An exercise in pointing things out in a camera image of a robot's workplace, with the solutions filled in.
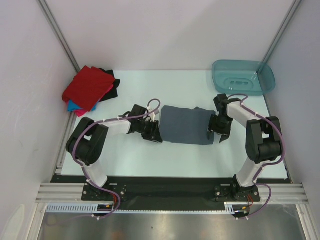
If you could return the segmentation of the aluminium side rail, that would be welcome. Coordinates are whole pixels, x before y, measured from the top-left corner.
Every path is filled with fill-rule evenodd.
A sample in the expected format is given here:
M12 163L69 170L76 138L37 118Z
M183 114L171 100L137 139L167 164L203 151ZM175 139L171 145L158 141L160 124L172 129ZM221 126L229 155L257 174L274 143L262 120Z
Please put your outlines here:
M270 97L268 97L267 94L263 95L268 112L270 115L276 115L277 116L277 107L273 104L273 102L271 101ZM290 168L288 167L287 163L286 163L286 158L283 159L283 165L287 174L287 178L290 180L290 182L293 181L291 173L290 173Z
M76 119L77 116L74 113L69 113L62 140L60 143L60 147L57 153L53 175L60 175L62 172L66 157L66 144L70 138L70 135L72 134Z

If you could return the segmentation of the pink folded t shirt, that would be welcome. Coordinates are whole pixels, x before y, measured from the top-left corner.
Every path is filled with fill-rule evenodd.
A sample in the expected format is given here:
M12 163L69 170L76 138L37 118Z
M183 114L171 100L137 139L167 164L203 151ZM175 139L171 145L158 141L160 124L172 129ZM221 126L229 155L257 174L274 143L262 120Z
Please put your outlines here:
M81 116L83 116L84 114L87 113L87 112L84 112L84 111L81 111L81 110L76 110L76 111L72 111L72 112L74 112L77 117L81 117Z

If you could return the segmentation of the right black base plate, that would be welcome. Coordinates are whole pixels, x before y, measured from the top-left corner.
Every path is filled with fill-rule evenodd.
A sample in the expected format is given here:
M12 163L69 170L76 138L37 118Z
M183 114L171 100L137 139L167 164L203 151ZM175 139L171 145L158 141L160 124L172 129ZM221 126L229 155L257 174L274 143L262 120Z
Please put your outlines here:
M254 202L261 201L258 187L240 187L232 185L218 185L214 188L214 199L216 202Z

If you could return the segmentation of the right aluminium corner post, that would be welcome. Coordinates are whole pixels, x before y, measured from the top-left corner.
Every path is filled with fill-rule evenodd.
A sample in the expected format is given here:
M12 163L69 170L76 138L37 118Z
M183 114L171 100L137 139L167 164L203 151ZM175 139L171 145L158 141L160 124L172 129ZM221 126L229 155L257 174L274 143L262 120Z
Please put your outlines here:
M280 27L279 27L277 33L275 34L275 36L272 40L266 54L264 55L264 57L262 59L262 62L264 64L267 64L269 62L269 60L271 59L274 51L276 50L278 44L280 43L287 28L289 27L290 23L292 22L293 18L295 17L296 13L298 12L298 10L303 2L304 2L304 0L294 0L292 2L288 12L286 13L282 23L280 24Z

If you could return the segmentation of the left aluminium corner post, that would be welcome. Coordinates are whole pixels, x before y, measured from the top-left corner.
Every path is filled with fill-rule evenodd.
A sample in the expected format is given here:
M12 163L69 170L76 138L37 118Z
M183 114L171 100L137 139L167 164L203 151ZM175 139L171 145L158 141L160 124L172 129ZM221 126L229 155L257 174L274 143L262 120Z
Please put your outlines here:
M49 4L46 0L36 0L38 3L41 11L43 12L49 26L51 27L54 35L56 36L57 40L59 41L64 53L66 54L68 60L70 61L72 67L74 70L78 73L81 68L72 52L72 49L70 48L67 39L65 38L65 35L63 34Z

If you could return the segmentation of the blue folded t shirt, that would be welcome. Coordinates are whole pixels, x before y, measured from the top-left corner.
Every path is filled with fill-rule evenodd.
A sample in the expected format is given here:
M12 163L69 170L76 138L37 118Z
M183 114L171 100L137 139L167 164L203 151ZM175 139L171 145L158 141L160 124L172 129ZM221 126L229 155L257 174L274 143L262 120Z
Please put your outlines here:
M90 112L90 111L94 111L97 108L98 102L90 109L84 109L80 106L78 106L77 104L75 104L72 100L69 100L67 103L67 110L69 112L73 112L73 111L84 111L84 112Z

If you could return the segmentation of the grey blue polo shirt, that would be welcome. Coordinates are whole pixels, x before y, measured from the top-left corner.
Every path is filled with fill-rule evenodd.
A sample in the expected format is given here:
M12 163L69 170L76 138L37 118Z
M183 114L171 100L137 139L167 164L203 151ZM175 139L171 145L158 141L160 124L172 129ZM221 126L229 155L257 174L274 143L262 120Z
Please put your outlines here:
M164 142L174 144L213 145L207 139L208 125L213 110L165 105L160 112L159 131Z

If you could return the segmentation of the red folded t shirt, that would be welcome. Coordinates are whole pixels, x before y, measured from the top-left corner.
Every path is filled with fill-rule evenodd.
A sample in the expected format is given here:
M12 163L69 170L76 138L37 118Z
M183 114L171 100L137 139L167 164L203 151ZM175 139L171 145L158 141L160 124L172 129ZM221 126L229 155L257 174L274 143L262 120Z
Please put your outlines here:
M64 102L72 101L80 108L91 111L116 81L115 77L99 68L84 66L62 94Z

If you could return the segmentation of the teal transparent plastic bin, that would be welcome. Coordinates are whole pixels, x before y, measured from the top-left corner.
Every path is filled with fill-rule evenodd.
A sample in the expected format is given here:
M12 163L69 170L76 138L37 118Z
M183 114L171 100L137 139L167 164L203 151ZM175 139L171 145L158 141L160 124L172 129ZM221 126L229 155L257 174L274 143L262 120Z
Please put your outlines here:
M262 96L276 87L269 65L250 60L217 60L212 64L212 81L222 94Z

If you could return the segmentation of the right aluminium side rail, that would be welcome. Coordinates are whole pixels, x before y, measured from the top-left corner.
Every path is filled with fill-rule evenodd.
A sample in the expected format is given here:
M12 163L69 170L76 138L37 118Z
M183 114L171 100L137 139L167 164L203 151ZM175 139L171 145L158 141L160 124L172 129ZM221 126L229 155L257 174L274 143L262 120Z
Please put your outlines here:
M268 112L270 115L276 115L277 116L277 107L273 104L273 102L271 101L270 97L268 97L267 94L263 95ZM290 182L293 181L291 173L290 173L290 168L288 167L287 163L286 163L286 158L283 159L283 165L287 174L287 178L290 180Z

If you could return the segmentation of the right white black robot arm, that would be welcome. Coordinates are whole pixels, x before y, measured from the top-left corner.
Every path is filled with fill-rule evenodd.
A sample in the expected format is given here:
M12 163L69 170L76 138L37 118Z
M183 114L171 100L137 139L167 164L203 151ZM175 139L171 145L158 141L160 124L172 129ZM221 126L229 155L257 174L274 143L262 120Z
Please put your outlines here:
M257 179L267 166L283 161L286 147L276 116L265 117L244 104L238 95L219 94L213 99L217 113L211 115L207 135L217 134L220 142L229 139L232 123L241 124L245 130L247 159L234 175L229 186L216 186L216 202L245 202L259 197Z

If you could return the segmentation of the black folded t shirt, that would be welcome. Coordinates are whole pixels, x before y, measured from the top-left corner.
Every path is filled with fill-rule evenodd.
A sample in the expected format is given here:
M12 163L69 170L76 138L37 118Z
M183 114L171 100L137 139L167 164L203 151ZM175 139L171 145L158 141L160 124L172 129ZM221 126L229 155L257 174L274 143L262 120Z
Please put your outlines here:
M113 70L104 70L103 68L99 68L101 71L103 71L107 75L111 75L114 78L114 82L108 92L102 97L102 99L99 101L104 102L107 100L115 99L118 97L118 87L120 86L121 80L115 78L114 71Z

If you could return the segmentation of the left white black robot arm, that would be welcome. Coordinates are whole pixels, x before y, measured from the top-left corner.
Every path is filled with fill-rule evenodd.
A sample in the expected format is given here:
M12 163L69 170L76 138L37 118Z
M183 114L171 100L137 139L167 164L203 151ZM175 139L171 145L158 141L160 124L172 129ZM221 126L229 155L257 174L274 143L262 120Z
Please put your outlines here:
M135 104L132 110L117 118L94 121L84 117L76 126L66 144L66 151L80 165L87 182L94 186L93 194L100 200L110 196L111 188L106 184L107 174L99 160L107 138L139 133L144 140L162 143L159 121L155 119L158 108Z

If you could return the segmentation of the aluminium corner post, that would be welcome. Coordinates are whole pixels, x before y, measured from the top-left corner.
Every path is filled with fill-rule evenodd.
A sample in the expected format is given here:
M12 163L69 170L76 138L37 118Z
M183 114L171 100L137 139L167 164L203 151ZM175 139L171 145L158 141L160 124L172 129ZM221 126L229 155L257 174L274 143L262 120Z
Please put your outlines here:
M57 40L59 41L64 53L66 54L68 60L70 61L72 67L74 70L78 73L81 68L72 52L72 49L70 48L67 39L65 38L65 35L63 34L49 4L46 0L36 0L38 3L41 11L43 12L49 26L51 27L54 35L56 36Z
M293 18L295 17L296 13L298 12L298 10L303 2L304 2L304 0L294 0L292 2L288 12L286 13L282 23L280 24L280 27L279 27L277 33L275 34L275 36L272 40L266 54L264 55L264 57L262 59L262 62L264 64L267 64L269 62L269 60L271 59L274 51L276 50L278 44L280 43L287 28L289 27L290 23L292 22Z

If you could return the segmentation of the left aluminium side rail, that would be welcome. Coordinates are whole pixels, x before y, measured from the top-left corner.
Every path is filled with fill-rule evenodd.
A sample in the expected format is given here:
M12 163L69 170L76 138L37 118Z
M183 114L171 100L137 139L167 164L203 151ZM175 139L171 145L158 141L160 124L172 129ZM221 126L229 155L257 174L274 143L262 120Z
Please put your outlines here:
M74 113L69 113L62 140L60 143L60 147L57 153L53 175L60 175L62 172L66 157L66 144L70 138L70 135L72 134L76 119L77 116Z

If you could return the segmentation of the aluminium front frame rail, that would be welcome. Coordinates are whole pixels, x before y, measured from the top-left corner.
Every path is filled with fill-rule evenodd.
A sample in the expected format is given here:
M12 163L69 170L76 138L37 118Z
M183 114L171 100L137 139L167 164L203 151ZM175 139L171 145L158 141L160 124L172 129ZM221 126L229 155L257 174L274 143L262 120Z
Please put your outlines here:
M89 196L89 186L85 183L43 183L36 196L36 203L80 203L95 200ZM300 184L269 184L259 186L258 194L265 202L271 190L270 204L297 204L309 203L305 189Z

